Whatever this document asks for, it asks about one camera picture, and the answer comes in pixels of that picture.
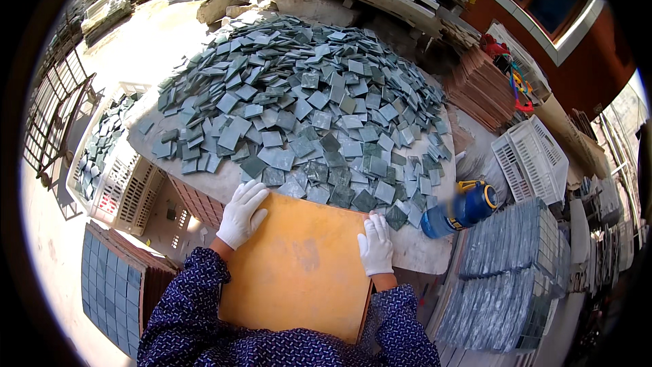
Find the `gloved hand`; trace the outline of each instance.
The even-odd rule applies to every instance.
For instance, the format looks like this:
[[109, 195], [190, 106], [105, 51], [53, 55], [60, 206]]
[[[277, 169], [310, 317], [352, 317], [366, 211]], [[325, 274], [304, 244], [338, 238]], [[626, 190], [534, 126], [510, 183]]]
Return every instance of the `gloved hand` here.
[[256, 232], [267, 216], [267, 209], [257, 209], [268, 195], [269, 190], [263, 183], [250, 180], [247, 184], [240, 184], [231, 201], [224, 207], [217, 237], [232, 249], [238, 249]]
[[367, 276], [375, 274], [393, 274], [392, 254], [394, 247], [389, 239], [389, 227], [382, 214], [374, 211], [369, 213], [369, 219], [364, 220], [364, 234], [358, 234], [360, 258]]

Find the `yellow board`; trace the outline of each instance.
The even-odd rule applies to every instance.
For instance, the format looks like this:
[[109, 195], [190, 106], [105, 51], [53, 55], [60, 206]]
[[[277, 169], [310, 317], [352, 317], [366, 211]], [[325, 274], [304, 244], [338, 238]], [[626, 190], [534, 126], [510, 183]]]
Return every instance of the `yellow board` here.
[[269, 213], [229, 260], [220, 319], [249, 329], [304, 327], [358, 339], [370, 279], [357, 234], [364, 215], [271, 193]]

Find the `concrete floor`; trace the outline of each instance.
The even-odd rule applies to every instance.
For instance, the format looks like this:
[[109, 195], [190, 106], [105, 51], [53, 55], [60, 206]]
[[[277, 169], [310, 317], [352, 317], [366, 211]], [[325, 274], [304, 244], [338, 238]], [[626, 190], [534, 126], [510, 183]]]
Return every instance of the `concrete floor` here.
[[[79, 45], [77, 52], [84, 68], [89, 73], [97, 73], [94, 89], [106, 87], [105, 94], [108, 94], [118, 81], [160, 82], [181, 56], [205, 37], [206, 26], [195, 18], [201, 1], [175, 0], [168, 4], [167, 0], [152, 0], [138, 6], [128, 22], [120, 24], [91, 48], [84, 43]], [[91, 105], [85, 104], [83, 112], [70, 134], [69, 149], [73, 151], [89, 121]], [[20, 199], [25, 238], [52, 313], [88, 365], [135, 365], [84, 315], [80, 264], [87, 218], [79, 213], [65, 190], [67, 170], [60, 162], [50, 174], [53, 188], [48, 191], [23, 160]], [[206, 235], [208, 242], [211, 235], [215, 232]]]

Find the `white plastic crate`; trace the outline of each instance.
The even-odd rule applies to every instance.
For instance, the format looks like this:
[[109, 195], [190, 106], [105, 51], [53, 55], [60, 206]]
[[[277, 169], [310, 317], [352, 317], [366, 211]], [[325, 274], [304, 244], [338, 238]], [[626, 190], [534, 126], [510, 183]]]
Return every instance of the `white plastic crate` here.
[[509, 128], [492, 150], [517, 203], [537, 196], [550, 205], [564, 198], [568, 158], [536, 115]]
[[88, 215], [130, 234], [142, 235], [165, 174], [121, 136], [106, 162]]
[[66, 190], [87, 216], [136, 235], [141, 235], [145, 229], [149, 212], [165, 175], [134, 151], [126, 140], [127, 131], [118, 139], [113, 152], [104, 160], [105, 168], [100, 175], [100, 183], [93, 200], [86, 200], [84, 195], [77, 191], [76, 185], [79, 183], [79, 161], [82, 159], [86, 142], [111, 101], [119, 99], [123, 93], [144, 94], [150, 88], [151, 85], [120, 82], [113, 94], [102, 100], [79, 142], [66, 178]]

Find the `wall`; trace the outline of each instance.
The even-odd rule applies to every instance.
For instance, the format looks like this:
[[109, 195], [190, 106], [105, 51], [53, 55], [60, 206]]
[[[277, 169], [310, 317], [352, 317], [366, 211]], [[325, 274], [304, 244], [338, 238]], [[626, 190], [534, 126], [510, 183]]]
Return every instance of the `wall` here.
[[485, 32], [494, 19], [501, 22], [539, 63], [566, 112], [584, 110], [589, 119], [596, 117], [596, 105], [611, 103], [636, 69], [608, 6], [602, 8], [589, 32], [558, 67], [532, 34], [495, 0], [467, 4], [460, 17], [479, 32]]

